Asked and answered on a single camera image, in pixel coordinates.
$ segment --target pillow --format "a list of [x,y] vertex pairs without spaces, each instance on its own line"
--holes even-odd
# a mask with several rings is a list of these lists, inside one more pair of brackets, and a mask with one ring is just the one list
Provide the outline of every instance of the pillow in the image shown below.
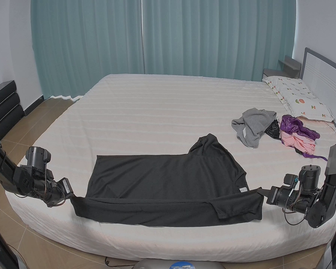
[[334,117],[330,110],[317,97],[301,79],[271,76],[263,81],[278,96],[286,110],[293,117],[332,122]]

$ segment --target pink garment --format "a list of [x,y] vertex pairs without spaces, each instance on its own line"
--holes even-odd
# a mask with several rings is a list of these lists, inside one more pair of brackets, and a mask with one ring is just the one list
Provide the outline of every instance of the pink garment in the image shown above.
[[288,134],[280,131],[281,140],[284,145],[292,146],[308,155],[313,155],[315,151],[315,141],[304,136],[299,136],[296,132]]

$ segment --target gray cloth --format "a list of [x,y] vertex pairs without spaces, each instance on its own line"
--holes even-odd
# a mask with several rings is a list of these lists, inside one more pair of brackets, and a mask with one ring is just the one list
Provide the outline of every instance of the gray cloth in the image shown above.
[[242,143],[252,148],[259,144],[264,131],[275,119],[276,112],[252,108],[243,112],[239,119],[233,119],[231,126]]

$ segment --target mattress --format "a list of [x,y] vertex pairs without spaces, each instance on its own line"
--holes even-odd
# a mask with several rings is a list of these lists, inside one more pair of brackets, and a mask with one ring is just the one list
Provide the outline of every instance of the mattress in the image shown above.
[[[286,173],[298,174],[305,159],[278,140],[263,135],[255,149],[236,137],[231,120],[245,110],[287,114],[266,83],[223,78],[165,75],[108,75],[68,108],[35,142],[52,154],[48,168],[55,180],[67,177],[76,196],[85,196],[97,155],[186,154],[198,137],[214,134],[247,172],[251,189],[281,186]],[[316,155],[328,156],[336,144],[332,123],[304,120],[321,138]],[[100,223],[77,217],[70,202],[48,208],[33,198],[6,193],[31,228],[86,252],[140,260],[211,260],[251,262],[275,258],[326,243],[336,230],[334,217],[317,229],[307,221],[290,226],[281,208],[263,205],[263,219],[210,227],[147,227]],[[303,215],[289,214],[290,222]]]

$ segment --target brown tile floor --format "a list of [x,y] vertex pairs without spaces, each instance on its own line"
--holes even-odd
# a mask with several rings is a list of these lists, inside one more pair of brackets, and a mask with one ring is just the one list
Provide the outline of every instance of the brown tile floor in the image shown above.
[[[48,99],[20,120],[3,138],[2,147],[15,163],[25,155],[27,148],[57,119],[73,102]],[[103,256],[73,249],[50,240],[24,224],[13,211],[0,186],[0,232],[8,244],[25,258],[30,269],[103,269],[107,268]],[[312,269],[323,254],[324,245],[292,253],[284,257],[250,263],[224,263],[227,269]],[[135,264],[135,261],[110,258],[110,266]]]

